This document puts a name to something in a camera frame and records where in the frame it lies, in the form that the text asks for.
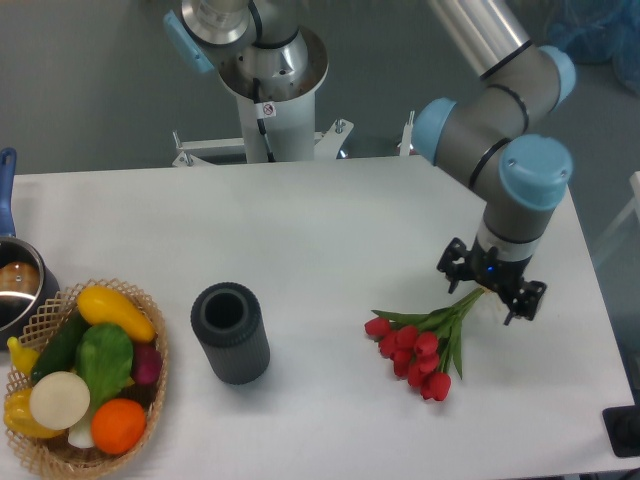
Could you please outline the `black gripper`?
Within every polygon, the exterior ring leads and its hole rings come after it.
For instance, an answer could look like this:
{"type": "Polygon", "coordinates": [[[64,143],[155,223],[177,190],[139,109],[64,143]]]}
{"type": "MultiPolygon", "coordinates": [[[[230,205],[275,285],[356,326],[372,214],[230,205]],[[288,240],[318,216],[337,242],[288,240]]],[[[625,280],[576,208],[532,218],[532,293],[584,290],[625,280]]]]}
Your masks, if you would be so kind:
{"type": "Polygon", "coordinates": [[[484,250],[477,240],[471,248],[454,237],[445,248],[436,269],[449,282],[452,294],[460,282],[473,280],[496,293],[508,308],[504,325],[514,318],[533,321],[541,305],[547,284],[541,281],[524,281],[523,275],[531,258],[507,261],[498,257],[498,249],[484,250]]]}

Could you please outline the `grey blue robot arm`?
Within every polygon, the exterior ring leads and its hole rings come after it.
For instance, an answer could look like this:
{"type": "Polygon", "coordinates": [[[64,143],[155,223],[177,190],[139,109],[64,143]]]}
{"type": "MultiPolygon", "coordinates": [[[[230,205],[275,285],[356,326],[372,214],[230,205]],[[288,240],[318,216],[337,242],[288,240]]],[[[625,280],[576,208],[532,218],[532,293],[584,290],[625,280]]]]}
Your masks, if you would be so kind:
{"type": "MultiPolygon", "coordinates": [[[[431,5],[484,84],[471,103],[440,98],[413,120],[411,145],[485,201],[474,243],[453,240],[438,269],[451,285],[475,281],[513,318],[533,319],[546,286],[524,272],[573,171],[568,150],[531,126],[571,93],[575,67],[534,45],[502,1],[431,5]]],[[[194,70],[214,71],[237,102],[250,163],[311,160],[315,93],[328,71],[322,41],[286,1],[184,1],[163,19],[194,70]]]]}

